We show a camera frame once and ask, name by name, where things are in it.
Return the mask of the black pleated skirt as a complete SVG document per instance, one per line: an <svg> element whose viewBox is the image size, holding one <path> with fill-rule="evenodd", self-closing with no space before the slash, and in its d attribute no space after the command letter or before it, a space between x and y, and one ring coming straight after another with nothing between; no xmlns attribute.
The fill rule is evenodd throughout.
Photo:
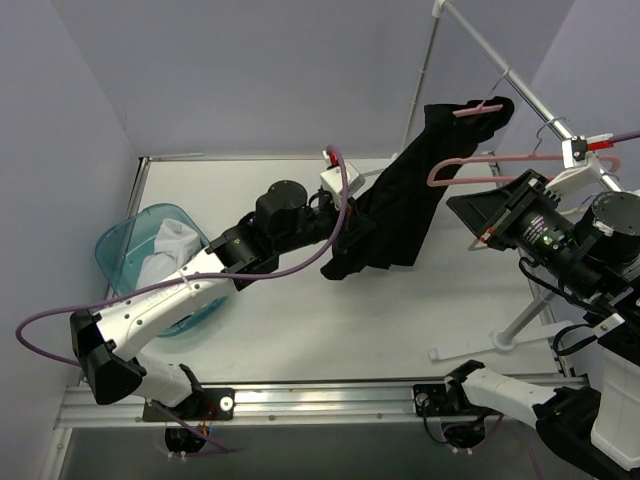
<svg viewBox="0 0 640 480"><path fill-rule="evenodd" d="M506 126L515 111L514 102L500 102L495 113L455 118L455 110L472 107L479 100L460 104L428 104L423 108L424 128L402 153L383 170L356 201L362 213L375 222L375 230L346 253L334 253L320 272L339 281L366 267L389 269L414 265L431 226L444 187L430 187L427 178L441 161L472 156L478 146Z"/></svg>

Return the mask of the pink hanger with black skirt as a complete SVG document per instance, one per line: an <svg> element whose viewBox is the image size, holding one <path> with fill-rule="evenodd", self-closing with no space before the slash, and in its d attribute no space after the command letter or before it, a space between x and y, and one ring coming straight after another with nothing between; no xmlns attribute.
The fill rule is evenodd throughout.
<svg viewBox="0 0 640 480"><path fill-rule="evenodd" d="M498 86L503 82L505 76L501 76L497 82L494 84L494 86L490 89L489 93L487 94L486 98L481 100L477 105L472 106L472 107L467 107L467 108L463 108L463 109L459 109L459 110L455 110L452 112L452 115L455 118L464 118L464 117L471 117L471 116L475 116L475 115L483 115L483 114L488 114L488 113L495 113L498 112L502 109L503 105L498 102L498 103L493 103L491 105L488 104L488 101L491 100L492 95L495 93L495 91L497 90Z"/></svg>

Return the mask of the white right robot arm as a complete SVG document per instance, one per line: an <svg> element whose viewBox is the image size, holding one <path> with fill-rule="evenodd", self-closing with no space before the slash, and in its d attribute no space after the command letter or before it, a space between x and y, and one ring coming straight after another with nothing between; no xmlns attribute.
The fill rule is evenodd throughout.
<svg viewBox="0 0 640 480"><path fill-rule="evenodd" d="M483 193L455 196L448 206L489 248L520 249L522 273L546 270L546 289L584 313L591 334L552 350L570 356L589 344L603 353L600 389L542 387L470 360L445 379L455 412L485 408L532 427L558 457L596 479L639 475L639 283L626 268L639 258L639 197L598 194L577 222L561 215L560 198L534 171Z"/></svg>

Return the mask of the white skirt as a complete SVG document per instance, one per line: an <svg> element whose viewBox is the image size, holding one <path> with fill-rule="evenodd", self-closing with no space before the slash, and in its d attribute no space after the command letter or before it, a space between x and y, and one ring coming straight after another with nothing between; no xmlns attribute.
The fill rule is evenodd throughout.
<svg viewBox="0 0 640 480"><path fill-rule="evenodd" d="M178 220L164 219L153 241L152 253L142 262L135 289L163 281L200 249L200 236L193 228Z"/></svg>

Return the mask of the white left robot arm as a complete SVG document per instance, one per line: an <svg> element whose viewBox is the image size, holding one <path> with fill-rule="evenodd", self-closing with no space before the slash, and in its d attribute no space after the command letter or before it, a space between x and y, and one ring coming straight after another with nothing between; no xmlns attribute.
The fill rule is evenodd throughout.
<svg viewBox="0 0 640 480"><path fill-rule="evenodd" d="M149 358L142 349L170 326L248 287L257 275L275 272L281 255L330 238L341 200L363 184L355 178L346 186L324 180L312 207L301 184L278 181L257 199L254 211L169 275L170 286L95 313L74 312L73 351L96 403L133 395L163 404L179 419L194 417L204 389L193 371Z"/></svg>

